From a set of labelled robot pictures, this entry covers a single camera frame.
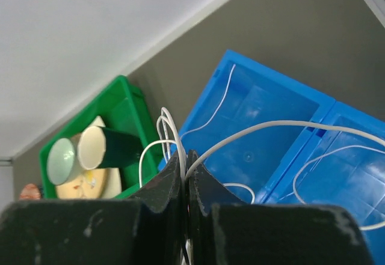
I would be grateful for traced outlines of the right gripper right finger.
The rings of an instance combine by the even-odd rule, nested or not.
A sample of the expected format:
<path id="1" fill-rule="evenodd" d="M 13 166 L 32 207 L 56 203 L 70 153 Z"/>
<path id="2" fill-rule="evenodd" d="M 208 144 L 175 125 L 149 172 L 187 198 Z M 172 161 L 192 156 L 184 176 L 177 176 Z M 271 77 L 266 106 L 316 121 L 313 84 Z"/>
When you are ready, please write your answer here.
<path id="1" fill-rule="evenodd" d="M 338 206 L 251 205 L 204 165 L 187 178 L 192 264 L 372 264 L 354 218 Z"/>

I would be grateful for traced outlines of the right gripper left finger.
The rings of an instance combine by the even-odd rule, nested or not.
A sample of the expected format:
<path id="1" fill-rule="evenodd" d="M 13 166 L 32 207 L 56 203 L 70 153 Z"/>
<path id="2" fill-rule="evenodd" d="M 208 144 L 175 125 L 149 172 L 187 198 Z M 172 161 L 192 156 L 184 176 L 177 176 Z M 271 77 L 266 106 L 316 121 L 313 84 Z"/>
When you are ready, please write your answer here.
<path id="1" fill-rule="evenodd" d="M 18 201 L 1 213 L 2 264 L 179 264 L 179 159 L 124 199 Z"/>

